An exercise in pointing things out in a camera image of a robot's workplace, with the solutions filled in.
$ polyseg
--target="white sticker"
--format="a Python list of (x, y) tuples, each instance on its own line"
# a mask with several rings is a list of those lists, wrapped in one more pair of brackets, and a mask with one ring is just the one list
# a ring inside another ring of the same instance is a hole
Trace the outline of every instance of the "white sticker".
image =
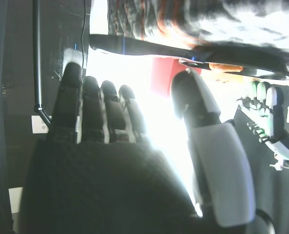
[(49, 131), (47, 125), (44, 123), (44, 121), (42, 121), (40, 116), (32, 116), (32, 129), (33, 129), (33, 134), (48, 133)]

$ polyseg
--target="dark wall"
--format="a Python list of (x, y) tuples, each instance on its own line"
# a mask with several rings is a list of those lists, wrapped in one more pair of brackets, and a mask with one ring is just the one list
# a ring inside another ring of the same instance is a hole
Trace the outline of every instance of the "dark wall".
[[(2, 74), (4, 123), (9, 188), (21, 187), (34, 145), (44, 135), (33, 134), (31, 115), (35, 115), (33, 80), (32, 0), (9, 1)], [(87, 0), (90, 13), (91, 1)], [(80, 47), (84, 16), (83, 1), (41, 0), (41, 69), (43, 105), (51, 114), (59, 76), (62, 77), (63, 52)], [(89, 15), (84, 45), (88, 49)]]

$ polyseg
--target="black cable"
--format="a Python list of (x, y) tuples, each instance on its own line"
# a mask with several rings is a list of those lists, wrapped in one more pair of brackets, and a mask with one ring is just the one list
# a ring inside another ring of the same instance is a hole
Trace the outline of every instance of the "black cable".
[(84, 55), (84, 33), (85, 33), (85, 27), (86, 27), (86, 18), (87, 18), (87, 7), (86, 7), (86, 0), (83, 0), (84, 3), (84, 25), (82, 27), (81, 31), (81, 49), (82, 49), (82, 65), (81, 68), (84, 68), (84, 61), (85, 61), (85, 55)]

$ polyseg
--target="red object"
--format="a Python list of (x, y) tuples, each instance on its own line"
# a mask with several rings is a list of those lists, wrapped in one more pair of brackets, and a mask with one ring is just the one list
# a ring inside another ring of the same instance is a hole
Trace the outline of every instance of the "red object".
[[(173, 58), (154, 58), (151, 73), (150, 90), (169, 97), (172, 80), (176, 74), (187, 69), (187, 66)], [(199, 74), (201, 69), (194, 68)]]

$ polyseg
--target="metal rod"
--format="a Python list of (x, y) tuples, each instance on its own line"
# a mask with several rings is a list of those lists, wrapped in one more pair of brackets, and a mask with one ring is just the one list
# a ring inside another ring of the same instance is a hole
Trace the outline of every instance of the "metal rod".
[(42, 107), (41, 46), (40, 46), (40, 0), (33, 0), (33, 54), (34, 54), (34, 111), (50, 126), (51, 119)]

